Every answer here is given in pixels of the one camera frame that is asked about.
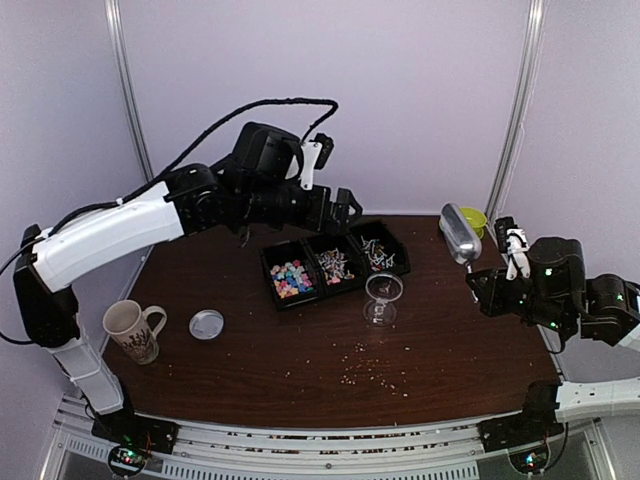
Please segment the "clear plastic cup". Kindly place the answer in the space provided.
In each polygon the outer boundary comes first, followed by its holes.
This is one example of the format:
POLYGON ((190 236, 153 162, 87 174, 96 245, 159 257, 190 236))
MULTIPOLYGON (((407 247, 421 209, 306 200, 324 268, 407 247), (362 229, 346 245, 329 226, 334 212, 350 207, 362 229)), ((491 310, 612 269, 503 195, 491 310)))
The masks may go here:
POLYGON ((397 317, 395 303, 404 293, 402 279, 389 271, 372 274, 365 282, 369 300, 363 308, 364 319, 376 327, 390 326, 397 317))

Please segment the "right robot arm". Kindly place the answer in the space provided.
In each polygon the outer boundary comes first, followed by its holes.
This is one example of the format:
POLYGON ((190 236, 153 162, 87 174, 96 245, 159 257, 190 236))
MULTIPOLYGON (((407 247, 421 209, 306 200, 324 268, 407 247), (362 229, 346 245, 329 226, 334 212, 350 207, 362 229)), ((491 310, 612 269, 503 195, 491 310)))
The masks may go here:
MULTIPOLYGON (((615 274, 587 278, 580 242, 540 237, 512 255, 508 267, 467 274, 465 281, 488 317, 516 315, 566 343, 573 336, 611 347, 639 348, 639 285, 615 274)), ((519 440, 535 440, 551 423, 639 411, 639 379, 535 382, 513 419, 519 440)))

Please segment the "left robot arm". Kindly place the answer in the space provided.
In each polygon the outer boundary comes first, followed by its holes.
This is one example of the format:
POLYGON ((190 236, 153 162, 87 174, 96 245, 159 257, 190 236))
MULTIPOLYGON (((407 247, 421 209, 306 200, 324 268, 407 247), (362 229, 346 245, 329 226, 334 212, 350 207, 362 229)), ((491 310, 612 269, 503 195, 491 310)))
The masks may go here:
POLYGON ((54 356, 121 443, 137 442, 144 424, 130 411, 121 381, 85 341, 73 282, 134 251, 217 226, 346 233, 361 217, 361 205, 348 189, 314 182, 333 146, 324 134, 306 140, 249 122, 232 152, 211 166, 171 168, 130 199, 62 226, 25 230, 13 285, 26 334, 54 356))

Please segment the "black three-compartment candy tray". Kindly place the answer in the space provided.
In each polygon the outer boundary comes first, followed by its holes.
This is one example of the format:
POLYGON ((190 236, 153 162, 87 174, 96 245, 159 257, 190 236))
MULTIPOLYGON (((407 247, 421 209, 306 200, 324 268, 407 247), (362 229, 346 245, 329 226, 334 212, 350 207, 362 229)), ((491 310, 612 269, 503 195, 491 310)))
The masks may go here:
POLYGON ((361 289, 378 272, 411 271, 405 245, 380 220, 344 235, 320 234, 260 250, 263 275, 279 311, 361 289))

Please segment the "metal scoop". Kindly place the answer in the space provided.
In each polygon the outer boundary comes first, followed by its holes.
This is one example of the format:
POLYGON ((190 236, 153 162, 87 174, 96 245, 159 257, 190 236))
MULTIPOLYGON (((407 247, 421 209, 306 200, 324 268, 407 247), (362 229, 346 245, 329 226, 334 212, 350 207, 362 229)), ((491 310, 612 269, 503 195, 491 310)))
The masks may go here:
POLYGON ((482 242, 455 203, 442 207, 439 226, 453 260, 472 273, 474 263, 482 254, 482 242))

